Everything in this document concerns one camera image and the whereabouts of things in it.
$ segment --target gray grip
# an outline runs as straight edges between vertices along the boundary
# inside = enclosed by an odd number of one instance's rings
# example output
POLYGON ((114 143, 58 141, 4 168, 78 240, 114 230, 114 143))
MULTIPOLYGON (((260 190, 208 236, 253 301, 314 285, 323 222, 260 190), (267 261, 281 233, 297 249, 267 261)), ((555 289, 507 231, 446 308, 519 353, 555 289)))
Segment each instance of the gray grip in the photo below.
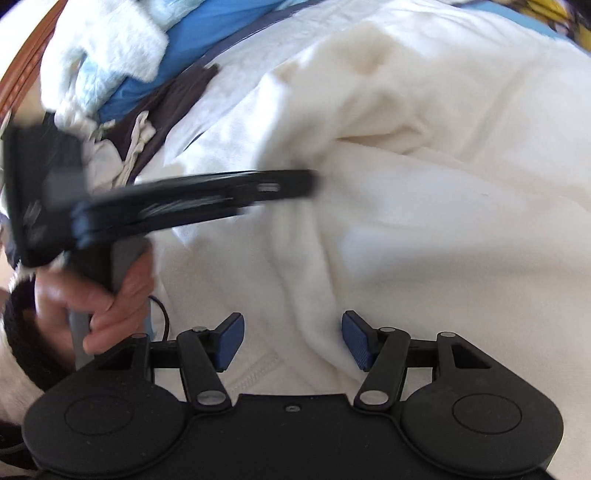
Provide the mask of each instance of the gray grip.
POLYGON ((86 312, 70 312, 68 320, 74 343, 76 370, 79 370, 95 358, 94 355, 86 353, 82 347, 82 340, 90 333, 90 315, 86 312))
MULTIPOLYGON (((150 245, 150 241, 144 236, 132 236, 122 238, 111 245, 111 288, 115 294, 121 289, 125 274, 131 265, 141 256, 150 245)), ((72 270, 82 273, 79 268, 72 270)), ((94 355, 88 355, 84 351, 82 342, 90 333, 90 315, 88 312, 70 312, 70 331, 74 343, 74 354, 76 356, 76 370, 94 360, 94 355)))

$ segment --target yellow patterned fabric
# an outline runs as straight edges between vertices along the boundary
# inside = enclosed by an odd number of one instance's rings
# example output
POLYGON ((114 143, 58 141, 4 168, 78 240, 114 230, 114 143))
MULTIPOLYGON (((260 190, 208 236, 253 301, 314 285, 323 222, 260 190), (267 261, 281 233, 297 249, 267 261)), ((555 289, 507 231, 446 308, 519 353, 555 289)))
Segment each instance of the yellow patterned fabric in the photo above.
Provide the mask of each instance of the yellow patterned fabric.
POLYGON ((591 19, 575 2, 566 0, 494 0, 516 12, 535 18, 591 51, 591 19))

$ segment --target black knit fabric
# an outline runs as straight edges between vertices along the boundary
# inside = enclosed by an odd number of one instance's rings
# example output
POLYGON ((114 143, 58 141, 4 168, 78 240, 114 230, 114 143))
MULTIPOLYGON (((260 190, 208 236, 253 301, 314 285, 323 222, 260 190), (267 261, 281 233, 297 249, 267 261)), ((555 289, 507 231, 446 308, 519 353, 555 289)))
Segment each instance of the black knit fabric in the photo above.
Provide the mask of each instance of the black knit fabric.
POLYGON ((34 292, 34 280, 15 288, 6 303, 4 329, 18 365, 36 386, 46 391, 70 372, 48 355, 48 347, 36 325, 24 316, 25 310, 35 308, 34 292))

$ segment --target finger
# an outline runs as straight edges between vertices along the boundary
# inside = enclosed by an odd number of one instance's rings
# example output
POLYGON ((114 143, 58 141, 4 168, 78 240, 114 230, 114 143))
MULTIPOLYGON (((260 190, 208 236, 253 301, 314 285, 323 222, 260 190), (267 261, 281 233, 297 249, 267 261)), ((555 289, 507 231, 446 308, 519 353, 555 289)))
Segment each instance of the finger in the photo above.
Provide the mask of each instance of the finger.
POLYGON ((40 271, 35 281, 35 300, 42 308, 49 301, 77 312, 106 312, 115 298, 99 284, 74 272, 40 271))
POLYGON ((136 292, 133 296, 117 295, 115 302, 107 312, 95 314, 92 317, 90 328, 101 330, 129 317, 141 306, 146 305, 148 296, 154 291, 154 285, 154 279, 149 278, 142 290, 136 292))
POLYGON ((85 352, 89 355, 106 352, 129 335, 143 332, 142 326, 147 314, 147 307, 144 305, 123 322, 115 323, 102 330, 92 331, 84 338, 83 346, 85 352))
POLYGON ((120 293, 131 296, 142 289, 145 286, 146 280, 152 277, 153 267, 154 255, 153 248, 150 245, 125 274, 120 293))

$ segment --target hand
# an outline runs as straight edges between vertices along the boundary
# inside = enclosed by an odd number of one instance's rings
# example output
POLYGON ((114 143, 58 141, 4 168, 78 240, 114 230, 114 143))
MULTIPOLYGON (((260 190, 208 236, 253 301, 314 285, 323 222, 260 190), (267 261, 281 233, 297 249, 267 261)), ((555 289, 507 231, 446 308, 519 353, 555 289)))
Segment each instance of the hand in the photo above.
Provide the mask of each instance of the hand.
POLYGON ((144 331, 148 296, 154 289, 152 248, 128 270, 114 296, 100 285, 68 271, 40 270, 35 282, 35 322, 56 360, 74 367, 74 347, 68 311, 89 312, 91 332, 84 339, 86 353, 107 351, 132 333, 144 331))

